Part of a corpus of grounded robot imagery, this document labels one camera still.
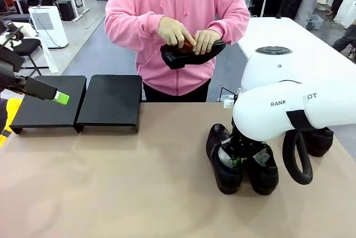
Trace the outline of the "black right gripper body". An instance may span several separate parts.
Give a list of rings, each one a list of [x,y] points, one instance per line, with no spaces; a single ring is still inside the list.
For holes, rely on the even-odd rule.
[[[244,136],[232,123],[232,133],[230,135],[230,148],[233,157],[249,158],[269,147],[267,143],[255,141]]]

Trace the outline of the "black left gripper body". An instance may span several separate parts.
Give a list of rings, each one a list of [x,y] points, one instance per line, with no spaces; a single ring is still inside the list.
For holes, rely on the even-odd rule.
[[[0,91],[23,89],[26,79],[16,75],[23,62],[23,58],[13,51],[0,51]]]

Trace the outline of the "black leather dress shoe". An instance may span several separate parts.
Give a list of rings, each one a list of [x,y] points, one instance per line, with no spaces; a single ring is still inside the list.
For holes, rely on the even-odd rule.
[[[324,156],[333,144],[334,132],[327,127],[305,131],[302,135],[308,154],[314,157]]]
[[[210,52],[196,55],[195,52],[182,53],[178,46],[165,44],[160,47],[161,57],[171,70],[184,68],[186,65],[202,65],[215,58],[226,47],[226,43],[219,40],[214,42]]]
[[[243,167],[229,167],[228,152],[230,148],[230,133],[220,124],[214,124],[208,134],[206,154],[214,170],[216,184],[219,190],[227,195],[237,192],[243,178]]]
[[[244,168],[251,186],[260,195],[270,195],[279,182],[279,171],[273,152],[265,142],[254,141],[250,146]]]

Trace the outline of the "brown wooden shoe brush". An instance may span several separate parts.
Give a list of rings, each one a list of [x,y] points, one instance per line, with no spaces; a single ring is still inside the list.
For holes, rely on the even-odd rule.
[[[186,39],[184,40],[183,47],[180,49],[182,53],[189,54],[192,53],[194,46]]]

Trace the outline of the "person's left forearm pink sleeve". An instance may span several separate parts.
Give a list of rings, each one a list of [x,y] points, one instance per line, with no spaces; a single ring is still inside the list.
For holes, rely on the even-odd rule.
[[[250,13],[245,9],[227,12],[222,19],[216,22],[221,32],[221,40],[227,44],[239,41],[246,32]]]

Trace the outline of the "person's right forearm pink sleeve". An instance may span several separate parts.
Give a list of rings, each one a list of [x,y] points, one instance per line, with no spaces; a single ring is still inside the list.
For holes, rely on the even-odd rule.
[[[140,51],[157,36],[163,17],[153,12],[136,16],[122,11],[108,11],[105,32],[113,44]]]

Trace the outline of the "black metal shoe stand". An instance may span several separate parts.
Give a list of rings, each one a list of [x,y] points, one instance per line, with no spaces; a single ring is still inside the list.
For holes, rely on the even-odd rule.
[[[55,101],[25,96],[10,125],[13,132],[19,134],[24,128],[72,127],[80,133],[83,127],[76,121],[86,94],[87,78],[85,76],[36,76],[35,78],[57,87],[70,98],[66,105],[62,105]]]
[[[80,128],[128,127],[139,131],[142,78],[139,75],[93,75],[76,121]]]

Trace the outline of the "person's left hand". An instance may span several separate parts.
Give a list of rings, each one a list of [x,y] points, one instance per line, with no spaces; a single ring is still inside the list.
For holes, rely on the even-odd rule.
[[[194,52],[199,55],[210,52],[214,42],[221,39],[221,35],[214,30],[204,29],[197,31],[194,39],[196,42]]]

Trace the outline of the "person's right hand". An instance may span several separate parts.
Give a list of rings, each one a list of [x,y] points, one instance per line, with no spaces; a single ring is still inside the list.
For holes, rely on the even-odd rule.
[[[179,21],[163,16],[159,22],[157,34],[170,46],[183,48],[185,41],[196,46],[196,41],[186,27]]]

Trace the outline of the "black folding chair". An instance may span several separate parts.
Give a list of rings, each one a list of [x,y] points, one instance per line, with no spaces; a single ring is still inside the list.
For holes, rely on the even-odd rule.
[[[32,59],[32,54],[40,47],[42,49],[42,45],[40,40],[35,38],[23,39],[20,45],[17,45],[13,48],[14,52],[18,54],[20,57],[27,57],[31,63],[32,67],[22,67],[22,70],[32,70],[30,76],[32,76],[35,72],[37,72],[40,76],[42,69],[49,69],[48,66],[40,66],[38,67],[34,60]]]

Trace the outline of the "yellow and black fabric item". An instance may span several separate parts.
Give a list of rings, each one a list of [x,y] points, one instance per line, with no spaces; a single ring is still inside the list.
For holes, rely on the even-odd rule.
[[[10,125],[12,124],[21,103],[22,99],[19,98],[0,98],[0,148],[13,132]]]

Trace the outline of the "white air purifier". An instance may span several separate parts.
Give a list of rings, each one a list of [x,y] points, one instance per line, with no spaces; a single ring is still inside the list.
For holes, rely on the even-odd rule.
[[[68,46],[68,40],[55,6],[34,6],[29,8],[29,14],[38,37],[43,39],[50,49],[61,49]]]

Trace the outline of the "black computer tower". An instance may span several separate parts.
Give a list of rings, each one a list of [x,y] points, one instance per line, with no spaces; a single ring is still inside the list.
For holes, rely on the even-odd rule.
[[[61,18],[63,21],[72,21],[75,18],[70,1],[58,2],[58,9],[60,10]]]

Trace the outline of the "white table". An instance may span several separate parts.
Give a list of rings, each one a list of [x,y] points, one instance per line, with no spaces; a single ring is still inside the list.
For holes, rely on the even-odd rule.
[[[248,59],[241,88],[290,80],[356,83],[356,65],[289,18],[252,18],[239,46]]]

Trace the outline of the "grey plastic bin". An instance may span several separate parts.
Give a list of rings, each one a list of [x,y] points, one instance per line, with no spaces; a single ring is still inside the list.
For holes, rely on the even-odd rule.
[[[311,19],[308,21],[307,30],[318,30],[321,28],[324,20],[317,14],[312,14]]]

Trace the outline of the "seated person's dark leg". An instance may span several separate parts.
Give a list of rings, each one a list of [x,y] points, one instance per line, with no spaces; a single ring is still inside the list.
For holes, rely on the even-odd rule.
[[[344,49],[346,49],[349,45],[356,48],[356,24],[351,24],[347,28],[344,36],[336,40],[333,43],[332,47],[336,51],[341,52]]]

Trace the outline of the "person in pink hoodie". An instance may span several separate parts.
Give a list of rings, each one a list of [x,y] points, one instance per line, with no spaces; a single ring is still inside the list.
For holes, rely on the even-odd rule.
[[[221,35],[216,22],[237,9],[248,11],[245,0],[108,0],[105,12],[162,14],[181,22],[194,38],[197,31],[204,29]],[[160,47],[165,44],[157,34],[143,50],[131,49],[136,52],[136,71],[142,78],[147,101],[205,102],[216,61],[171,70],[161,57]]]

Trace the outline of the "white hanging garment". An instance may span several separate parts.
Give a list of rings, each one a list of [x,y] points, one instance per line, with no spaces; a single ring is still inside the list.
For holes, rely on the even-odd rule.
[[[356,20],[356,0],[343,0],[334,22],[348,28]]]

